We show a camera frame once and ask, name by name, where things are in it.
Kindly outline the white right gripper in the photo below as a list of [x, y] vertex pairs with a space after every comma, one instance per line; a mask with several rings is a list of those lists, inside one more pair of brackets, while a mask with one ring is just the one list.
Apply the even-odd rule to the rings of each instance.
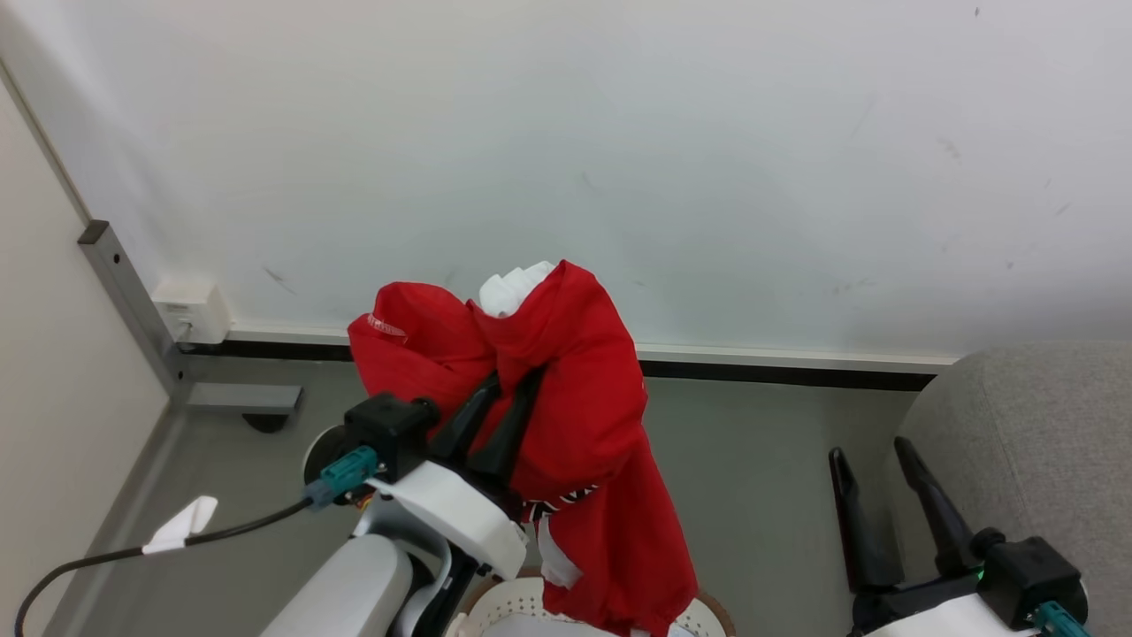
[[974, 532], [914, 444], [898, 436], [894, 451], [906, 484], [921, 503], [943, 578], [908, 585], [903, 570], [873, 532], [860, 503], [860, 484], [844, 451], [829, 451], [844, 576], [854, 593], [850, 636], [1031, 636], [1044, 589], [1027, 589], [978, 569]]

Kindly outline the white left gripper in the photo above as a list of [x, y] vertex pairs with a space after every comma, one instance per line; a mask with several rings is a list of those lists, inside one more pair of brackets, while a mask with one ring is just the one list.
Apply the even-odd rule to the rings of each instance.
[[[486, 375], [434, 434], [430, 458], [468, 460], [470, 474], [481, 483], [511, 484], [544, 370], [534, 368], [520, 380], [494, 434], [468, 460], [478, 432], [501, 395], [498, 373]], [[434, 556], [452, 544], [499, 578], [517, 578], [528, 557], [525, 530], [464, 477], [434, 460], [424, 460], [393, 483], [377, 476], [367, 479], [379, 497], [379, 510], [389, 515], [387, 523], [380, 523], [381, 531]]]

